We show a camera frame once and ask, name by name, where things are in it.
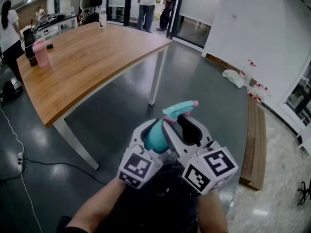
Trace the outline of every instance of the white cable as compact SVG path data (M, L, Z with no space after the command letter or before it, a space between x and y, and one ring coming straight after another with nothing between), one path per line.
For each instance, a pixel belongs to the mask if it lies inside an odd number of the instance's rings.
M16 140L22 145L22 147L23 147L22 154L23 154L24 151L25 151L24 144L18 139L18 136L17 136L17 134L14 132L14 130L13 130L11 124L10 124L9 119L8 119L8 118L6 117L6 115L4 114L1 105L0 105L0 109L1 109L2 114L4 115L4 117L5 117L6 120L8 121L8 124L9 124L9 126L10 126L10 128L11 128L12 133L15 135ZM27 188L26 188L26 185L25 185L25 182L24 182L24 178L23 178L23 173L21 173L20 176L21 176L21 180L23 181L23 185L24 185L25 191L26 191L26 193L27 193L27 196L28 196L28 198L29 198L29 201L30 201L30 204L31 204L31 208L32 208L32 210L33 210L34 217L35 217L35 219L36 219L36 221L37 221L37 223L38 223L38 226L39 226L39 228L40 228L41 233L43 233L43 232L42 232L42 229L41 229L41 225L40 225L40 223L39 223L39 220L38 220L37 216L35 215L35 210L34 210L33 202L32 202L32 200L31 200L31 198L30 198L30 196L29 196L29 193L28 193L28 191L27 191Z
M39 226L39 228L40 228L41 233L43 233L43 232L42 232L42 229L41 229L41 225L40 225L40 223L39 223L39 220L38 220L37 216L35 215L34 205L33 205L33 202L32 202L32 200L31 200L30 196L29 196L29 193L28 193L28 191L27 191L27 188L26 188L26 185L25 185L25 182L24 182L24 178L23 178L23 174L21 174L21 180L23 181L25 191L26 191L27 196L28 196L28 198L29 198L29 200L30 200L31 208L33 209L33 213L34 213L34 217L35 217L35 219L36 219L36 221L37 221L37 223L38 223L38 226Z
M3 110L2 110L2 106L0 105L0 109L1 109L1 111L2 111L2 114L4 115L4 117L6 118L6 120L8 121L8 124L9 124L9 126L10 126L10 128L11 128L11 131L12 131L12 133L15 135L15 137L16 137L16 140L22 145L22 147L23 147L23 151L22 151L22 153L24 153L24 151L25 151L25 148L24 148L24 144L19 140L19 138L18 138L18 136L17 136L17 134L14 132L14 130L13 130L13 128L12 128L12 126L11 126L11 124L10 124L10 121L9 121L9 119L6 117L6 115L4 114L4 112L3 112Z

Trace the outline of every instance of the man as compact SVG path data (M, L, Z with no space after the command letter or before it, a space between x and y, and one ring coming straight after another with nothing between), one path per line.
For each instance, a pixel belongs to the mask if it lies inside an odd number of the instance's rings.
M202 233L227 233L218 192L193 195L178 174L182 171L175 164L163 166L140 190L114 178L84 203L62 232L197 233L199 224Z
M137 22L137 28L142 30L143 19L146 15L146 31L151 33L151 25L154 19L154 12L156 7L156 0L138 0L139 6L139 16Z
M36 7L35 10L36 10L35 18L37 21L40 21L45 16L45 11L44 9L41 9L41 7Z
M160 27L156 29L158 31L167 30L167 26L169 25L170 22L170 13L173 9L174 0L164 0L164 1L165 1L165 8L160 17Z

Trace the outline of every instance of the black hair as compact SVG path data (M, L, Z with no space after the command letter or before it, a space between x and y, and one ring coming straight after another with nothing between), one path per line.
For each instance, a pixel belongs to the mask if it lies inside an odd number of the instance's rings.
M2 5L2 10L1 10L1 24L4 29L8 27L8 14L9 14L9 9L11 8L11 1L7 0L4 2Z

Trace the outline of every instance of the power strip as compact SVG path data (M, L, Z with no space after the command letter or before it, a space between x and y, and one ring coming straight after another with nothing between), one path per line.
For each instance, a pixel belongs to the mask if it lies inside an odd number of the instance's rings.
M24 153L20 152L20 153L18 153L18 170L20 172L22 172L24 169L23 164L24 164Z

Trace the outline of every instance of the teal spray bottle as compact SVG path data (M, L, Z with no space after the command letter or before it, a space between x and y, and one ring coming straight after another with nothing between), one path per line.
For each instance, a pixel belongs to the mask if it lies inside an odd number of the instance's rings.
M198 105L198 101L187 101L164 109L163 113L165 114L165 117L151 128L145 139L145 148L147 150L153 150L159 154L164 153L169 146L162 132L162 121L165 119L174 125L177 122L179 115L185 114L186 116L189 116L190 112Z

